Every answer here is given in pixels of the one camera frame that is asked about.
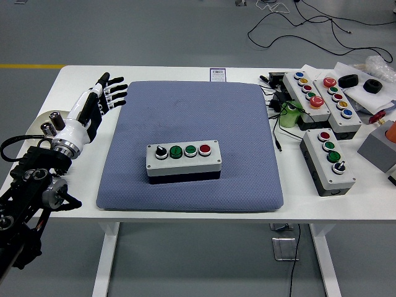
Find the black selector switch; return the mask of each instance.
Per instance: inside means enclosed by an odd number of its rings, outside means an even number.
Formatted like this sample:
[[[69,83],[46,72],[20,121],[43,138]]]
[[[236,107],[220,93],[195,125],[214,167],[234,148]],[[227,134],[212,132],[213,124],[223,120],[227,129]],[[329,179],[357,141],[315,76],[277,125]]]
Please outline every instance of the black selector switch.
[[[166,159],[168,157],[168,150],[158,145],[157,150],[155,151],[155,157],[159,160]]]
[[[333,172],[335,174],[343,174],[345,172],[345,162],[342,161],[341,163],[336,163],[332,166]]]

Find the label sticker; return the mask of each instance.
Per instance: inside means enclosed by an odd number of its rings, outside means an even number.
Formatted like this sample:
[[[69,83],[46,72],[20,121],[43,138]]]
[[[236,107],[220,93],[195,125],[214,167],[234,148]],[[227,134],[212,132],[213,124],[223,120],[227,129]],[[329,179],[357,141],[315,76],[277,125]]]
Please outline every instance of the label sticker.
[[[211,82],[226,82],[225,68],[210,68]]]

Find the red button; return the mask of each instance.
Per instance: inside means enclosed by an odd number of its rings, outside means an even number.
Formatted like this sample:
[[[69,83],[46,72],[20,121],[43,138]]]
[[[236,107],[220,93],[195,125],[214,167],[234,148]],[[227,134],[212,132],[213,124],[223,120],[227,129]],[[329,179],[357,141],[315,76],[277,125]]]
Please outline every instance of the red button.
[[[317,136],[317,138],[318,138],[320,141],[325,142],[325,141],[328,141],[328,140],[330,139],[330,134],[327,133],[327,132],[321,132],[321,133]]]
[[[337,81],[332,77],[325,77],[323,80],[323,85],[326,88],[334,87],[337,84]]]
[[[336,94],[333,95],[333,101],[335,101],[335,102],[341,101],[342,98],[343,98],[343,97],[342,97],[341,94],[336,93]]]
[[[312,107],[319,108],[323,105],[324,100],[322,97],[312,96],[311,99],[309,99],[309,102],[312,105]]]
[[[200,154],[201,156],[204,156],[204,157],[209,156],[211,152],[212,152],[212,149],[211,149],[210,146],[207,145],[207,144],[202,144],[202,145],[199,147],[199,154]]]
[[[311,87],[310,85],[305,85],[305,86],[303,87],[303,92],[304,92],[304,93],[308,93],[308,92],[310,92],[310,91],[312,91],[312,87]]]

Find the rotary switch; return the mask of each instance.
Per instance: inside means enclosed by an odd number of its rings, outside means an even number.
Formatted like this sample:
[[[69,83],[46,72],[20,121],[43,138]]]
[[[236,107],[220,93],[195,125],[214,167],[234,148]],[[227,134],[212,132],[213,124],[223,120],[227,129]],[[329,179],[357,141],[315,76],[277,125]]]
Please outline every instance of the rotary switch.
[[[164,160],[168,157],[168,150],[160,145],[157,146],[155,157],[159,160]]]

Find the black tape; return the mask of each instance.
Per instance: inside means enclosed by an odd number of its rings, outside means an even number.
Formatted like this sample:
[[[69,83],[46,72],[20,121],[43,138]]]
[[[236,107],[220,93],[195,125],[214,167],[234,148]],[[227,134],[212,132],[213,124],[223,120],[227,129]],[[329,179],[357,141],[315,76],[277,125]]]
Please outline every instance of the black tape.
[[[359,83],[359,77],[356,74],[350,74],[338,79],[338,85],[341,88],[352,88]]]
[[[363,88],[368,93],[376,94],[382,89],[382,84],[376,79],[368,79],[364,83]]]

